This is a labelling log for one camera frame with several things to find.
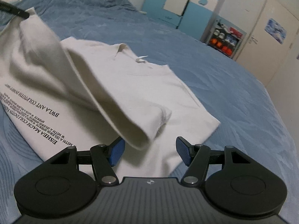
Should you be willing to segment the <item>white printed t-shirt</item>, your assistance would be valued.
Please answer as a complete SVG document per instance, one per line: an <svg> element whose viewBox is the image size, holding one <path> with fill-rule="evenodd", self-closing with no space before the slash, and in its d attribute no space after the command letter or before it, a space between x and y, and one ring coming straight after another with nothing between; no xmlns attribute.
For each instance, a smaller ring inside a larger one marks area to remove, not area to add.
<svg viewBox="0 0 299 224"><path fill-rule="evenodd" d="M1 32L1 103L41 159L121 137L118 177L164 177L181 161L178 136L202 144L219 126L168 65L124 43L60 40L34 9L29 14Z"/></svg>

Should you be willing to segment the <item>blue pillow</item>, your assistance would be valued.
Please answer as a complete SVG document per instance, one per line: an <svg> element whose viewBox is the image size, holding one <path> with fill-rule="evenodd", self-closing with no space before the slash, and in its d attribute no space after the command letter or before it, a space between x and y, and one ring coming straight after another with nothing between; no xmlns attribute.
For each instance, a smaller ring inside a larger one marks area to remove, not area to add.
<svg viewBox="0 0 299 224"><path fill-rule="evenodd" d="M136 7L129 0L104 0L104 7L120 7L125 10L137 11Z"/></svg>

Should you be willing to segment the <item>shoe rack with shoes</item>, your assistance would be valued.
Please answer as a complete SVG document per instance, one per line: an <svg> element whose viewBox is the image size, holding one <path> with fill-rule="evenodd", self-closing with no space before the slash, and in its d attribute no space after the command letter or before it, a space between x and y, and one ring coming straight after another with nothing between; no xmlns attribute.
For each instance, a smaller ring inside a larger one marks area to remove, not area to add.
<svg viewBox="0 0 299 224"><path fill-rule="evenodd" d="M217 19L210 29L206 45L232 59L245 37L246 33L240 28Z"/></svg>

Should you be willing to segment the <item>white door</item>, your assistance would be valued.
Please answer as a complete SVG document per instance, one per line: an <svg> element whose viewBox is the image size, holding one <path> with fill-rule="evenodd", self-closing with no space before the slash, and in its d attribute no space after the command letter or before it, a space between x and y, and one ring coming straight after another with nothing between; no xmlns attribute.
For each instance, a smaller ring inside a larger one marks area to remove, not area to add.
<svg viewBox="0 0 299 224"><path fill-rule="evenodd" d="M265 31L270 18L287 32L282 45ZM297 31L298 19L277 0L266 0L237 62L267 86L285 59Z"/></svg>

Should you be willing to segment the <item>blue poster on door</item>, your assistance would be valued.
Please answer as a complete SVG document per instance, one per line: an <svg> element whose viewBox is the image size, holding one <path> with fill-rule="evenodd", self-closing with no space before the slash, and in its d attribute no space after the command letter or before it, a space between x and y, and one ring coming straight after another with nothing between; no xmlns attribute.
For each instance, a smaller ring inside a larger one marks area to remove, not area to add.
<svg viewBox="0 0 299 224"><path fill-rule="evenodd" d="M286 30L273 18L270 18L265 26L265 31L270 34L281 45L286 38Z"/></svg>

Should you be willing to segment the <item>blue white wardrobe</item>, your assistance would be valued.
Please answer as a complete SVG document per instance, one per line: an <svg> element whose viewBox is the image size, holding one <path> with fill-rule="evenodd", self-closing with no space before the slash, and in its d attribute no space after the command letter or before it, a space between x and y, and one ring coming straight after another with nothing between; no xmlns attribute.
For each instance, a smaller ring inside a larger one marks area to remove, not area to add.
<svg viewBox="0 0 299 224"><path fill-rule="evenodd" d="M225 0L145 0L142 11L203 41Z"/></svg>

